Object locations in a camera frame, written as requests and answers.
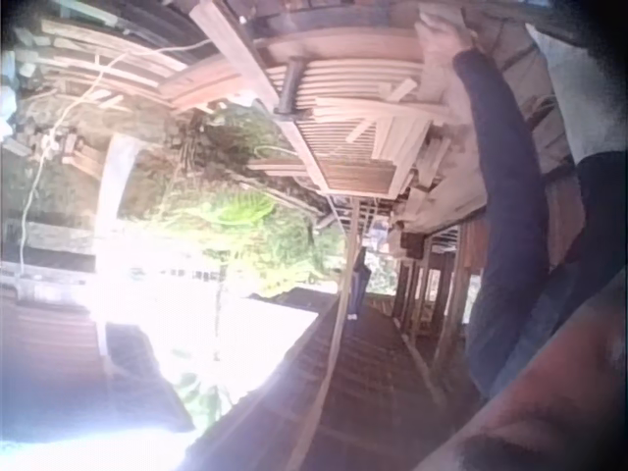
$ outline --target distant person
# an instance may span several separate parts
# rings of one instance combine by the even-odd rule
[[[366,287],[371,280],[371,270],[366,266],[364,260],[366,258],[366,248],[362,247],[355,259],[353,265],[353,273],[351,275],[351,292],[349,294],[349,305],[346,319],[349,321],[357,320],[360,313],[364,296],[366,295]]]
[[[625,93],[586,51],[532,29],[549,61],[585,209],[584,229],[550,271],[545,186],[512,91],[467,32],[422,20],[426,57],[452,64],[469,95],[488,194],[488,256],[466,356],[490,401],[417,470],[600,469],[591,459],[621,439],[626,399]]]

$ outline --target hand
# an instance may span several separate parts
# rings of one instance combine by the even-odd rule
[[[422,13],[415,27],[426,63],[448,64],[459,53],[473,48],[471,33],[443,18]]]

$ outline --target wooden walkway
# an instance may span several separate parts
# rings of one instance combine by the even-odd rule
[[[335,310],[266,389],[188,452],[184,471],[280,471],[324,376]],[[323,416],[302,471],[407,470],[448,432],[393,322],[365,309],[344,330]]]

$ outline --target dark blue sleeve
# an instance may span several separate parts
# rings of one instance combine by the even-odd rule
[[[548,275],[548,204],[532,135],[501,73],[478,51],[453,67],[471,101],[488,194],[487,262],[467,331],[471,375],[488,395]]]

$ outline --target person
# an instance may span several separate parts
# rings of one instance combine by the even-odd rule
[[[351,291],[349,293],[346,315],[346,319],[349,321],[357,320],[357,315],[366,295],[366,287],[369,284],[369,280],[371,280],[371,270],[366,266],[365,259],[366,248],[362,247],[355,259],[353,273],[351,274]]]
[[[586,451],[596,443],[593,438],[617,431],[618,421],[609,419],[623,417],[617,411],[625,399],[620,366],[625,355],[625,98],[599,85],[604,77],[591,70],[594,63],[586,54],[565,54],[570,46],[557,46],[532,31],[549,53],[585,208],[582,232],[550,271],[544,183],[510,88],[491,60],[474,49],[470,35],[435,17],[422,15],[422,20],[418,30],[426,57],[451,61],[468,93],[488,194],[488,255],[466,356],[474,383],[490,400],[417,469],[596,469],[587,467]],[[550,54],[552,47],[562,53]],[[588,94],[591,90],[600,96]],[[569,100],[579,103],[563,110]],[[616,135],[609,135],[608,127]],[[610,293],[580,314],[583,302],[613,277]]]

